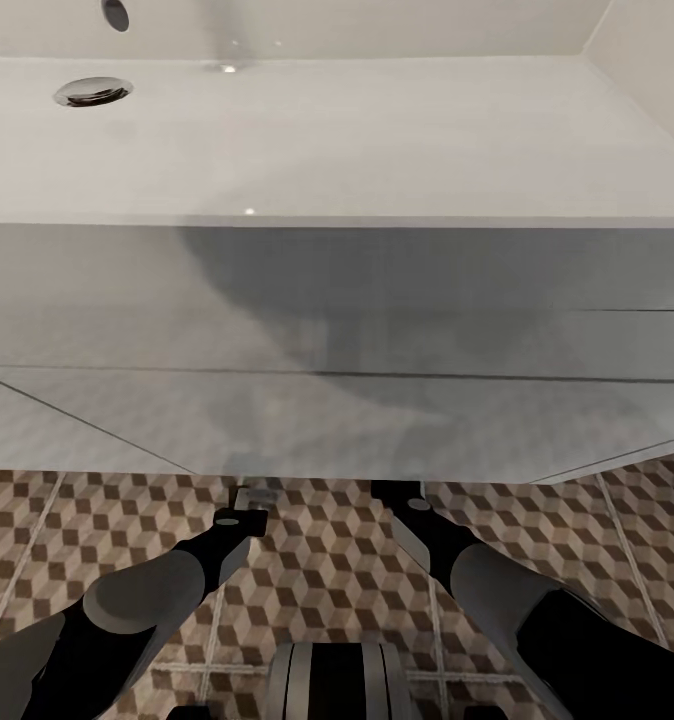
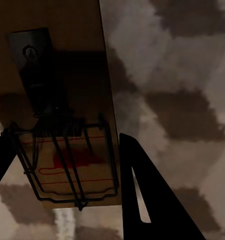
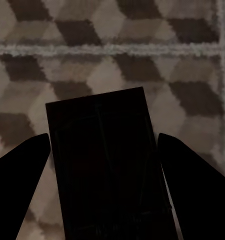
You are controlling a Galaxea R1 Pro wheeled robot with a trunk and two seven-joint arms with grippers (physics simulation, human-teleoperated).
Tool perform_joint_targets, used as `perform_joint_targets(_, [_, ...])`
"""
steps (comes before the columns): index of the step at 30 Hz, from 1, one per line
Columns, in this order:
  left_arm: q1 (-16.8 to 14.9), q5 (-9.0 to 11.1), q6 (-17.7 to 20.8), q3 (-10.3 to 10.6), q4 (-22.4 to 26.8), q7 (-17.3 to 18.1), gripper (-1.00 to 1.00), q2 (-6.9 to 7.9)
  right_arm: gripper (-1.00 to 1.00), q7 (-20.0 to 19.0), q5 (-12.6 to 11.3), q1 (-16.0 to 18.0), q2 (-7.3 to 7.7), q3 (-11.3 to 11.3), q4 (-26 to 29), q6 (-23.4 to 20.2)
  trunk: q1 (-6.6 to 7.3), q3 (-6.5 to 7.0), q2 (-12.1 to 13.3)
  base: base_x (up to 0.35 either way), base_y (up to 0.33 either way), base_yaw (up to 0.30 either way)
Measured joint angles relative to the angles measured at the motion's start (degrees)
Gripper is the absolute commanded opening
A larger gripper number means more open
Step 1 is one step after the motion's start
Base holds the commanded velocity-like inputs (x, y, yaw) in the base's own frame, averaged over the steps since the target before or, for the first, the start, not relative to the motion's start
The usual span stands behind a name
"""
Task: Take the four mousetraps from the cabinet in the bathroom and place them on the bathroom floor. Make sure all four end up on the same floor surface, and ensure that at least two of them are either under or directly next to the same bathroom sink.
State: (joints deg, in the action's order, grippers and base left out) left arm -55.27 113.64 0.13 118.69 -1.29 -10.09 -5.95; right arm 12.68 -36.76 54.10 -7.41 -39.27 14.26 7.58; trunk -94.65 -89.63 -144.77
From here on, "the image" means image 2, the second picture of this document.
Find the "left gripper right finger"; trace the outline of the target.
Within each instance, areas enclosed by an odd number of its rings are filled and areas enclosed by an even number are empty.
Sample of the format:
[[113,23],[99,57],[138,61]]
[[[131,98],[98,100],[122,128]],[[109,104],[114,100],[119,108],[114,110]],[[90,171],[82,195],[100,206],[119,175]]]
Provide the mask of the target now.
[[[206,240],[140,143],[119,134],[123,240]],[[151,223],[141,221],[132,168]]]

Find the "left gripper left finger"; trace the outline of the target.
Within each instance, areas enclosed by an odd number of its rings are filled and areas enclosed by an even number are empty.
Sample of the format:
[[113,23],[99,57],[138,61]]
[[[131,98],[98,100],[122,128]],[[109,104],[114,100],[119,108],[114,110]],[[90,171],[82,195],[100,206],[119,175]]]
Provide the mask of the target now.
[[0,181],[9,168],[10,164],[17,156],[12,141],[8,142],[1,135],[0,136]]

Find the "mousetrap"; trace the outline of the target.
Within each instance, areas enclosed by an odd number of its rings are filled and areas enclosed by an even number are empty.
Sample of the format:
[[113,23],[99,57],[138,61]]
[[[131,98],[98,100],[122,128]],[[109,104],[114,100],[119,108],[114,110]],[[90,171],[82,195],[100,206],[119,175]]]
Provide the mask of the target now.
[[122,205],[99,0],[0,0],[0,123],[44,209]]

